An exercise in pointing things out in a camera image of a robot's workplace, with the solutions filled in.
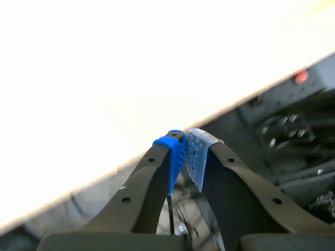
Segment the white table surface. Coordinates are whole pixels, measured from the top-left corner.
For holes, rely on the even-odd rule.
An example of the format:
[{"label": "white table surface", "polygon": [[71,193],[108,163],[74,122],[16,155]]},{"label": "white table surface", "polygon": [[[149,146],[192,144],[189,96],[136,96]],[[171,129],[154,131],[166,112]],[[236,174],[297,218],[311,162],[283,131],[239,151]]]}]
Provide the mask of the white table surface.
[{"label": "white table surface", "polygon": [[1,1],[0,233],[335,49],[332,1]]}]

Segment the textured grip pad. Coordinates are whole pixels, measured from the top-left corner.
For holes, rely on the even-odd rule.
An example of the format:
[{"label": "textured grip pad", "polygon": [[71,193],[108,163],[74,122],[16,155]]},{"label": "textured grip pad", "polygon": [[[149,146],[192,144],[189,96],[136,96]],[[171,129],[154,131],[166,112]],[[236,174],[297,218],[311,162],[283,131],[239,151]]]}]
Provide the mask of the textured grip pad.
[{"label": "textured grip pad", "polygon": [[190,129],[186,134],[186,167],[199,191],[203,188],[208,148],[215,143],[224,144],[198,128]]}]

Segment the blue rubber tip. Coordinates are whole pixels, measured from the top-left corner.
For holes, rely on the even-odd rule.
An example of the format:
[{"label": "blue rubber tip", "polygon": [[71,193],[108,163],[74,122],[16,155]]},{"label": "blue rubber tip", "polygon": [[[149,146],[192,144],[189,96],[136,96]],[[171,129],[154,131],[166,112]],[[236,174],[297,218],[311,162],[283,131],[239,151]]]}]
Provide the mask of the blue rubber tip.
[{"label": "blue rubber tip", "polygon": [[182,132],[183,133],[183,142],[181,143],[178,139],[163,136],[155,140],[153,144],[161,144],[167,146],[171,150],[170,157],[170,176],[169,176],[169,195],[171,195],[174,185],[176,184],[177,177],[180,172],[180,168],[184,165],[185,155],[186,155],[186,138],[183,131],[180,130],[171,130],[170,132]]}]

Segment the metal screw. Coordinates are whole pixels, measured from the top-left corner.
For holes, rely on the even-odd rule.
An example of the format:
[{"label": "metal screw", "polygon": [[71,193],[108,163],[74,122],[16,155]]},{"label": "metal screw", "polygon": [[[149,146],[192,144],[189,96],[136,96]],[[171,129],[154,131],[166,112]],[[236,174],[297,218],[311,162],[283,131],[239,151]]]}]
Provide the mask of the metal screw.
[{"label": "metal screw", "polygon": [[306,132],[307,132],[307,131],[304,130],[304,129],[299,130],[299,131],[298,131],[298,137],[299,137],[299,138],[302,138],[302,137],[305,135]]},{"label": "metal screw", "polygon": [[288,117],[284,117],[284,118],[282,118],[281,123],[285,124],[287,120],[288,120]]},{"label": "metal screw", "polygon": [[266,132],[268,131],[269,127],[263,127],[263,134],[266,134]]},{"label": "metal screw", "polygon": [[292,115],[289,117],[289,121],[290,121],[290,122],[294,122],[297,118],[298,118],[298,115],[297,115],[297,114],[292,114]]},{"label": "metal screw", "polygon": [[269,147],[273,148],[275,144],[276,144],[276,139],[271,139]]},{"label": "metal screw", "polygon": [[288,136],[289,136],[290,138],[293,138],[293,136],[295,135],[296,132],[297,132],[297,130],[295,130],[295,131],[291,131],[291,132],[288,133]]}]

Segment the mounting hole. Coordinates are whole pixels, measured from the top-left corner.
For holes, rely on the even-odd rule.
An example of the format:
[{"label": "mounting hole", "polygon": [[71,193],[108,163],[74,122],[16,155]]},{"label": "mounting hole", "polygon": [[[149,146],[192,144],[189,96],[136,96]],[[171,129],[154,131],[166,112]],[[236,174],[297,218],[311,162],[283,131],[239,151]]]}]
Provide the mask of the mounting hole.
[{"label": "mounting hole", "polygon": [[128,198],[128,197],[125,197],[125,198],[122,199],[123,204],[129,204],[130,202],[131,202],[131,199]]},{"label": "mounting hole", "polygon": [[282,201],[278,198],[273,198],[272,201],[277,204],[277,205],[281,205],[282,204]]}]

